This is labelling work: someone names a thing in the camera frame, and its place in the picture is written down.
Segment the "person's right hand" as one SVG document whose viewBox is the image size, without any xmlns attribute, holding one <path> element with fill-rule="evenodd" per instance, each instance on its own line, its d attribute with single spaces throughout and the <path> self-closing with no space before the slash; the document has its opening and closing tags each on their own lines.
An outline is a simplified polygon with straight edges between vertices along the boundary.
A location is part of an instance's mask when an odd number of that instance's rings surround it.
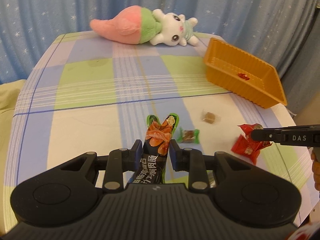
<svg viewBox="0 0 320 240">
<path fill-rule="evenodd" d="M 312 172 L 313 172 L 313 179 L 315 182 L 315 189 L 317 191 L 320 191 L 320 164 L 317 161 L 314 149 L 312 149 L 312 152 L 311 152 L 311 160 L 312 160 Z"/>
</svg>

